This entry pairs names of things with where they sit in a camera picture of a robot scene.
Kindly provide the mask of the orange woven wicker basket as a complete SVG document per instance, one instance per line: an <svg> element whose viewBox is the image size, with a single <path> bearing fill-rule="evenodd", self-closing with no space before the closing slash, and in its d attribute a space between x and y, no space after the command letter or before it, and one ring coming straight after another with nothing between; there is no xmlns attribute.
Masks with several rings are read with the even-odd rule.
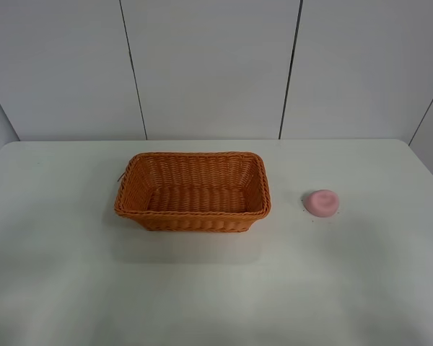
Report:
<svg viewBox="0 0 433 346"><path fill-rule="evenodd" d="M263 160L251 152L149 152L128 163L114 210L149 231L239 233L271 209Z"/></svg>

